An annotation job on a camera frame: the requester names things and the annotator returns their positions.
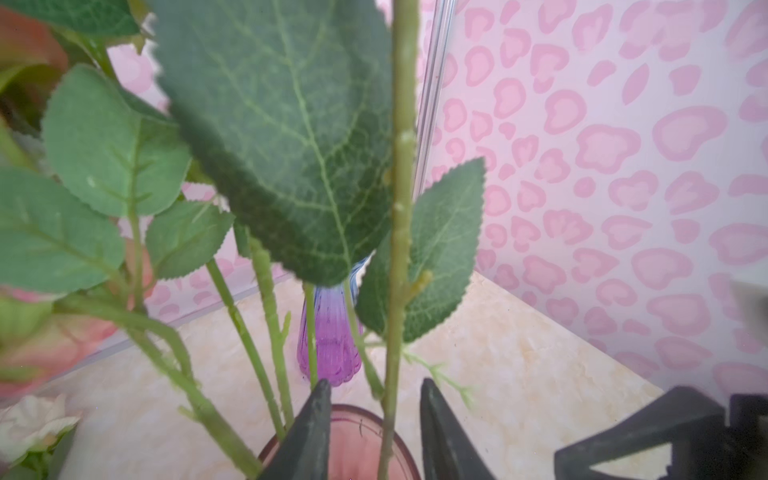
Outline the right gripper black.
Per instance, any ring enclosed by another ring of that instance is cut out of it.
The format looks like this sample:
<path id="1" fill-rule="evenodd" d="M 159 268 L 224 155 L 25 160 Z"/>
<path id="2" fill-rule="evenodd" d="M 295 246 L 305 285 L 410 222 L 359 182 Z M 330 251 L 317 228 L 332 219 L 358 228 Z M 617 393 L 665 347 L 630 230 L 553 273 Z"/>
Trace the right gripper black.
<path id="1" fill-rule="evenodd" d="M 672 447 L 666 479 L 767 480 L 767 396 L 732 395 L 726 432 L 720 404 L 675 387 L 616 426 L 558 450 L 555 477 L 608 479 L 593 467 L 664 444 Z"/>

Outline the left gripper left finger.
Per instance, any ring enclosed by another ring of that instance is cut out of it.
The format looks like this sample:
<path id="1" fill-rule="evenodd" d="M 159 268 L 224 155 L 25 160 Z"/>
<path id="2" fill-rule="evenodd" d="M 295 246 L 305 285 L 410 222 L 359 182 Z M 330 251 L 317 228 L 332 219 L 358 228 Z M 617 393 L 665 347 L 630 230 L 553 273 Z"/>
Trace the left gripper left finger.
<path id="1" fill-rule="evenodd" d="M 326 480 L 329 469 L 331 385 L 320 380 L 282 441 L 270 440 L 259 456 L 258 480 Z"/>

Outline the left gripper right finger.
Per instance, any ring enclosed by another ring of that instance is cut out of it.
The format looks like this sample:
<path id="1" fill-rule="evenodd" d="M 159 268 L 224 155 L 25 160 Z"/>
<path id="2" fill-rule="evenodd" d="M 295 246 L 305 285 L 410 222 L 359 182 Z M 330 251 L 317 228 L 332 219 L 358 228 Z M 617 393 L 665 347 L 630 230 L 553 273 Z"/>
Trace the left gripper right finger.
<path id="1" fill-rule="evenodd" d="M 432 379 L 422 382 L 419 409 L 425 479 L 494 479 Z"/>

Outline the red grey glass vase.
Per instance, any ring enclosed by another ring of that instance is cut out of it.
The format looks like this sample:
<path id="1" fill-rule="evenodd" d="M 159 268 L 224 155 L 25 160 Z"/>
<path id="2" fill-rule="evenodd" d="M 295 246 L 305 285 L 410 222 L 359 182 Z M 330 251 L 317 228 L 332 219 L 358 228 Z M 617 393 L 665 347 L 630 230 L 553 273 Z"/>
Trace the red grey glass vase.
<path id="1" fill-rule="evenodd" d="M 382 419 L 361 407 L 334 404 L 330 417 L 329 479 L 377 479 L 382 440 Z M 417 464 L 395 433 L 389 480 L 415 480 Z"/>

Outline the green flower stem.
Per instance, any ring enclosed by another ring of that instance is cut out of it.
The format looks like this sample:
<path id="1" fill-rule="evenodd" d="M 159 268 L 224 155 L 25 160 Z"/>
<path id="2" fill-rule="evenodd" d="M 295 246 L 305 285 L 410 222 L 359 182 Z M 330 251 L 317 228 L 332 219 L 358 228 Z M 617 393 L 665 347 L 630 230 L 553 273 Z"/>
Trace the green flower stem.
<path id="1" fill-rule="evenodd" d="M 389 477 L 389 462 L 393 453 L 395 423 L 398 408 L 400 363 L 404 342 L 406 307 L 422 292 L 431 277 L 408 277 L 412 247 L 412 221 L 414 199 L 423 186 L 426 154 L 423 148 L 431 144 L 433 122 L 436 115 L 436 96 L 440 90 L 450 27 L 444 26 L 454 13 L 453 1 L 437 1 L 433 7 L 431 34 L 437 36 L 427 50 L 425 80 L 418 88 L 422 3 L 420 1 L 393 1 L 392 23 L 392 94 L 393 94 L 393 160 L 390 169 L 392 187 L 387 290 L 387 317 L 385 322 L 386 357 L 384 384 L 377 393 L 381 396 L 383 423 L 377 477 Z"/>

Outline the pink spray rose stem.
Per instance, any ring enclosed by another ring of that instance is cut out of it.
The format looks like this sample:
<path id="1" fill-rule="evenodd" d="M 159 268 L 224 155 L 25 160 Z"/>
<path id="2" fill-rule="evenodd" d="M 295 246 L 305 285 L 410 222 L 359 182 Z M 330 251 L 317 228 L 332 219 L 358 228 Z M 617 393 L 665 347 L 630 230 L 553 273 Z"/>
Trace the pink spray rose stem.
<path id="1" fill-rule="evenodd" d="M 123 88 L 108 50 L 148 38 L 142 1 L 1 5 L 1 393 L 26 392 L 125 331 L 247 478 L 260 460 L 202 393 L 180 336 L 148 316 L 160 279 L 204 268 L 230 214 L 184 199 L 199 168 L 174 125 Z"/>

